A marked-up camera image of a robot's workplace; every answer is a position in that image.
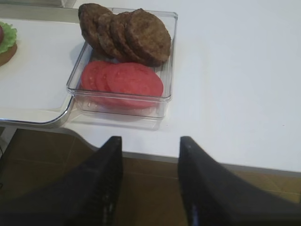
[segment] burger patty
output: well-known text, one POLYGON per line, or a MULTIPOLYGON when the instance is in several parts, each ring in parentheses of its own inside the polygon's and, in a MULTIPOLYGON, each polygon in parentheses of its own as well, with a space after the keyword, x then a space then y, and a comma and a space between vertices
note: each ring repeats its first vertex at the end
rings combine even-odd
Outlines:
POLYGON ((126 62, 127 58, 115 47, 111 36, 110 24, 115 16, 116 15, 112 13, 106 13, 98 18, 98 40, 101 47, 108 55, 115 57, 120 62, 126 62))
POLYGON ((127 44, 125 27, 129 17, 130 13, 124 12, 119 13, 111 20, 111 37, 114 41, 115 47, 127 57, 128 61, 147 65, 147 62, 141 57, 137 56, 127 44))
POLYGON ((91 52, 90 62, 92 61, 103 61, 105 57, 99 53, 97 53, 94 49, 91 52))
POLYGON ((0 66, 6 64, 10 59, 15 55, 18 49, 17 44, 15 43, 10 47, 6 52, 0 54, 0 66))
POLYGON ((106 54, 101 47, 97 35, 98 18, 106 13, 112 14, 109 9, 98 4, 83 4, 79 7, 79 24, 81 34, 87 43, 89 43, 89 45, 98 53, 103 54, 108 58, 112 58, 110 55, 106 54))
POLYGON ((131 13, 125 37, 129 47, 151 66, 163 64, 170 56, 168 30, 159 18, 143 9, 131 13))

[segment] white countertop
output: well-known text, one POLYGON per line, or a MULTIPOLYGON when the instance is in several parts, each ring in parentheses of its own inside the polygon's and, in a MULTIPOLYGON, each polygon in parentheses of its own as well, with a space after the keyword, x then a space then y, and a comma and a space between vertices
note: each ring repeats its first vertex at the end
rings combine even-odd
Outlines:
POLYGON ((300 0, 77 0, 178 13, 174 96, 153 129, 80 115, 63 126, 100 147, 178 157, 191 136, 218 162, 301 172, 300 0))

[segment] floor tile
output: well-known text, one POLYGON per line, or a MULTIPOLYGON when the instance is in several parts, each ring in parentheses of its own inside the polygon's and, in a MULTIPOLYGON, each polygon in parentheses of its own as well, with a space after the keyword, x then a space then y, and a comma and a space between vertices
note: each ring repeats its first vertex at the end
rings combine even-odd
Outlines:
POLYGON ((65 175, 65 174, 71 172, 71 170, 73 170, 75 167, 77 167, 77 166, 66 164, 65 167, 64 167, 63 174, 65 175))
POLYGON ((28 160, 63 164, 63 156, 56 151, 47 138, 46 132, 18 129, 13 136, 6 154, 14 160, 28 160))
POLYGON ((91 150, 83 141, 75 138, 70 151, 69 159, 67 160, 67 165, 71 168, 78 166, 93 153, 94 151, 91 150))
POLYGON ((126 173, 123 185, 121 202, 122 198, 137 202, 165 202, 179 193, 178 180, 173 178, 126 173))
POLYGON ((271 179, 265 174, 242 171, 234 171, 233 173, 242 178, 243 180, 247 181, 248 183, 262 190, 281 192, 280 188, 277 185, 275 185, 275 183, 271 181, 271 179))
POLYGON ((45 186, 62 176, 63 165, 7 160, 0 174, 0 202, 45 186))
POLYGON ((266 192, 268 192, 270 194, 273 194, 275 196, 280 196, 281 195, 281 192, 275 192, 275 191, 266 191, 266 192))
POLYGON ((177 179, 125 173, 117 226, 186 226, 177 179))
POLYGON ((282 192, 301 193, 301 178, 267 175, 267 177, 279 187, 282 192))
POLYGON ((300 203, 300 195, 299 194, 293 194, 293 193, 285 193, 282 192, 279 197, 287 199, 291 202, 300 203))
POLYGON ((177 178, 177 164, 143 159, 123 158, 124 171, 177 178))
POLYGON ((46 137, 54 147, 54 150, 61 156, 63 162, 66 163, 75 137, 62 133, 46 133, 46 137))

